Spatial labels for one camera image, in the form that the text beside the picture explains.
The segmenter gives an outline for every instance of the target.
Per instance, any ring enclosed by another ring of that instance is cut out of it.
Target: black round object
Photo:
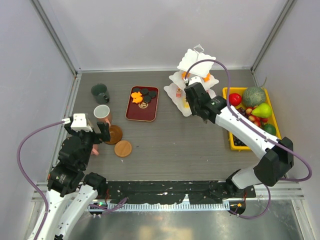
[[[157,96],[157,92],[156,91],[150,91],[149,92],[149,96],[154,99]]]
[[[143,96],[145,96],[145,95],[148,95],[149,90],[146,89],[146,88],[142,88],[141,91],[140,91],[140,93],[141,93]]]
[[[140,92],[140,88],[138,88],[138,87],[135,87],[134,89],[132,89],[132,92],[133,92],[133,93],[137,93],[137,92]]]
[[[151,97],[149,95],[143,96],[143,101],[145,103],[150,103],[151,102]]]

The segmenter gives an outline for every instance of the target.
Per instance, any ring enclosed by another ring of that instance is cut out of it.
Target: maroon rectangular tray
[[[148,89],[149,91],[156,91],[156,97],[151,99],[151,102],[134,103],[131,94],[134,88]],[[152,122],[156,119],[157,106],[159,98],[159,89],[153,86],[134,86],[131,88],[129,95],[128,106],[126,107],[125,117],[128,120]]]

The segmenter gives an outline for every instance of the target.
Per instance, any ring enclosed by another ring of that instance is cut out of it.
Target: floor
[[[266,201],[247,204],[246,214],[262,212]],[[269,211],[246,220],[226,211],[90,213],[75,225],[69,240],[302,240],[290,200],[273,201]]]
[[[112,124],[123,131],[123,140],[132,144],[132,153],[119,158],[113,145],[100,144],[99,156],[92,156],[86,173],[98,173],[108,180],[168,181],[224,180],[234,171],[256,164],[252,152],[231,151],[227,131],[197,116],[184,117],[164,91],[174,71],[135,71],[83,73],[73,112],[88,113],[94,125],[94,108],[98,106],[91,87],[103,83],[108,87],[113,115]],[[220,82],[212,89],[217,95],[227,86],[223,70],[212,71]],[[254,86],[249,70],[232,70],[231,85]],[[125,117],[133,86],[159,89],[156,119],[153,122],[130,121]]]

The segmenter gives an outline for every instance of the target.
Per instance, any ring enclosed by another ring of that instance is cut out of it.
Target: white tiered stand
[[[197,60],[203,60],[203,59],[213,59],[216,58],[214,56],[206,55],[203,53],[198,53],[195,50],[188,49],[184,57],[182,58],[181,62],[179,63],[179,66],[177,67],[179,71],[175,72],[173,75],[169,76],[169,79],[172,81],[172,83],[169,86],[165,86],[164,90],[168,94],[168,96],[171,98],[171,100],[174,102],[174,104],[177,106],[177,108],[182,112],[183,116],[188,117],[190,116],[191,110],[190,108],[184,107],[183,99],[185,98],[185,83],[182,77],[182,74],[188,70],[188,68],[194,64]],[[201,83],[204,87],[204,89],[209,93],[211,98],[214,98],[216,96],[215,91],[213,91],[211,88],[219,83],[219,80],[215,79],[213,75],[210,75],[209,81],[205,82],[204,78],[209,73],[213,62],[202,62],[195,67],[193,67],[190,71],[189,79],[195,76],[198,76],[201,78]],[[176,97],[177,90],[181,89],[181,97]]]

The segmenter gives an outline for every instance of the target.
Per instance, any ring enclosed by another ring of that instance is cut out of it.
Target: yellow basket
[[[227,99],[227,87],[224,87],[222,89],[222,95],[225,99]],[[242,96],[242,94],[244,93],[244,91],[247,89],[247,87],[230,87],[230,94],[233,93],[237,93],[240,94]],[[264,89],[265,95],[266,95],[266,103],[270,105],[270,107],[272,108],[271,102],[270,102],[270,98],[269,98],[269,94],[268,91],[266,89]],[[238,106],[235,107],[236,109],[238,108],[243,108],[246,109],[246,107],[241,103]],[[281,135],[279,132],[279,128],[278,128],[278,124],[276,121],[276,117],[275,117],[275,113],[272,110],[272,115],[268,118],[268,122],[267,124],[272,124],[275,127],[276,133],[275,135],[278,137],[278,139],[281,139]],[[248,146],[235,146],[234,144],[234,135],[229,132],[229,141],[230,141],[230,148],[231,150],[234,151],[251,151],[250,147]]]

